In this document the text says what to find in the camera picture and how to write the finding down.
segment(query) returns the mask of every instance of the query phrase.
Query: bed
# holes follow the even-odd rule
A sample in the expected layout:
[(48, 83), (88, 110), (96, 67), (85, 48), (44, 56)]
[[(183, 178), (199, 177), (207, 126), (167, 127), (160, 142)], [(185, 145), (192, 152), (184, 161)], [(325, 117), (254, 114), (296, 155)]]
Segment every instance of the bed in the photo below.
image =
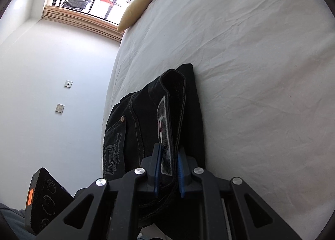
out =
[(207, 169), (239, 176), (304, 240), (335, 209), (335, 18), (324, 0), (153, 0), (123, 37), (104, 111), (192, 63)]

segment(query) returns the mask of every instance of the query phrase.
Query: wall outlet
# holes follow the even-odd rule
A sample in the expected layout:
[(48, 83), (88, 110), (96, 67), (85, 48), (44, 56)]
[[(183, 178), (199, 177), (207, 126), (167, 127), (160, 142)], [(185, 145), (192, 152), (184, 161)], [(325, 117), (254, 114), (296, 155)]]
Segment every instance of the wall outlet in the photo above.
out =
[(59, 113), (63, 113), (64, 105), (57, 104), (56, 111)]
[(71, 86), (72, 86), (72, 81), (66, 81), (65, 82), (65, 85), (64, 85), (64, 87), (68, 87), (68, 88), (71, 88)]

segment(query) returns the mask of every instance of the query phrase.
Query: jeans pocket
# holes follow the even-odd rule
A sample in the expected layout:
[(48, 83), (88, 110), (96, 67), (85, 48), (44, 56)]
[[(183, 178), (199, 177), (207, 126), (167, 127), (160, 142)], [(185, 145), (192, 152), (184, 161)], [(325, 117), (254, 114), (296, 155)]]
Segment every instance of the jeans pocket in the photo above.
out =
[(121, 178), (125, 172), (124, 142), (126, 136), (126, 117), (111, 126), (103, 141), (103, 176), (108, 180)]

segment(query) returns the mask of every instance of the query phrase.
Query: metal screw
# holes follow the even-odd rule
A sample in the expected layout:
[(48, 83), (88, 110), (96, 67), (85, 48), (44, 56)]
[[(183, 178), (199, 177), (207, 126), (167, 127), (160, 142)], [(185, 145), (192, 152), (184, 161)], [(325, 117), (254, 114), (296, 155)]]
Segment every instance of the metal screw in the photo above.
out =
[(232, 179), (232, 183), (236, 184), (236, 185), (241, 185), (243, 182), (243, 180), (241, 178), (233, 178)]
[(97, 185), (97, 186), (104, 186), (105, 184), (106, 184), (106, 180), (105, 179), (98, 179), (96, 182), (95, 182), (95, 184)]
[(142, 175), (145, 172), (145, 169), (142, 167), (136, 168), (135, 169), (135, 174), (137, 175)]
[(202, 174), (204, 173), (204, 170), (201, 167), (196, 167), (194, 168), (193, 172), (196, 174)]

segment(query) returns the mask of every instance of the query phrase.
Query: yellow pillow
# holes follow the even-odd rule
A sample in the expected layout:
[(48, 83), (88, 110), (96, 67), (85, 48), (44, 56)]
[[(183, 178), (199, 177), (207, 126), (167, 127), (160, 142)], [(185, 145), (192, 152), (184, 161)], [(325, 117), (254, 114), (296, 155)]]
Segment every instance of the yellow pillow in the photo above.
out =
[(142, 16), (152, 0), (134, 0), (123, 13), (117, 32), (131, 27)]

